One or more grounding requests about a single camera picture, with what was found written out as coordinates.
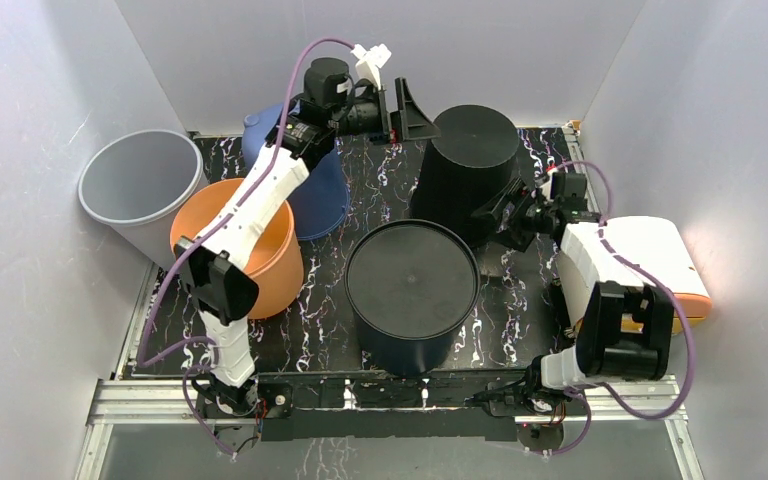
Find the white wall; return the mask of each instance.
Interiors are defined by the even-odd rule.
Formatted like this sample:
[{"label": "white wall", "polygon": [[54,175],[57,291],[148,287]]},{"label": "white wall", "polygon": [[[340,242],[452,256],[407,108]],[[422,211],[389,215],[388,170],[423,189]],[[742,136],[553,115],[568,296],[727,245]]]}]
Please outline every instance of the white wall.
[{"label": "white wall", "polygon": [[[387,44],[385,81],[408,78],[432,119],[464,103],[519,125],[580,119],[644,3],[117,1],[184,126],[202,133],[239,132],[278,103],[299,52],[322,36]],[[314,55],[349,59],[344,47]]]},{"label": "white wall", "polygon": [[0,1],[0,479],[74,474],[147,265],[77,180],[150,127],[182,129],[113,0]]},{"label": "white wall", "polygon": [[768,1],[650,0],[582,131],[617,213],[674,220],[713,297],[688,400],[706,478],[768,478]]}]

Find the blue bucket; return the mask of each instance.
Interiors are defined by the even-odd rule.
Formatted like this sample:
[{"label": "blue bucket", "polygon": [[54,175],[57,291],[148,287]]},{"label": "blue bucket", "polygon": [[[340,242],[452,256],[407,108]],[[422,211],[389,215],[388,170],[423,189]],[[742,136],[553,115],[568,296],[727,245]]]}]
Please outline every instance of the blue bucket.
[{"label": "blue bucket", "polygon": [[[264,138],[280,114],[281,105],[278,104],[246,116],[243,161],[247,169],[254,165]],[[324,237],[343,223],[349,209],[349,188],[336,148],[319,162],[287,200],[296,220],[296,237],[301,241]]]}]

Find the plastic container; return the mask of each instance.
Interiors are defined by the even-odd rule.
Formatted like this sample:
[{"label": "plastic container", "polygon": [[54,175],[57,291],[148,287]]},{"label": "plastic container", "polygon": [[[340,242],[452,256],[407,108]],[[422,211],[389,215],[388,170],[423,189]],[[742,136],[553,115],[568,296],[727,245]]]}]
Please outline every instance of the plastic container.
[{"label": "plastic container", "polygon": [[[243,162],[248,169],[254,165],[264,138],[275,126],[281,114],[281,105],[273,105],[262,112],[248,115],[243,132]],[[299,240],[323,237],[339,227],[349,208],[349,189],[337,149],[331,150],[310,176],[287,199],[296,217],[296,236]]]},{"label": "plastic container", "polygon": [[376,228],[349,256],[346,293],[361,348],[400,377],[440,366],[478,299],[466,244],[424,220]]},{"label": "plastic container", "polygon": [[[187,200],[172,223],[167,248],[172,251],[182,235],[190,239],[195,238],[201,229],[219,214],[242,183],[241,178],[223,180]],[[260,294],[249,313],[249,318],[260,319],[277,315],[299,296],[304,282],[304,265],[299,242],[293,231],[294,223],[293,211],[290,205],[284,202],[252,250],[249,263],[243,272],[257,283]]]},{"label": "plastic container", "polygon": [[207,184],[192,140],[169,130],[145,130],[95,154],[81,174],[78,198],[91,217],[168,270],[175,261],[166,244],[175,213]]},{"label": "plastic container", "polygon": [[475,248],[493,232],[467,220],[511,179],[519,135],[507,117],[478,105],[450,108],[434,123],[440,136],[426,145],[410,215],[443,225]]}]

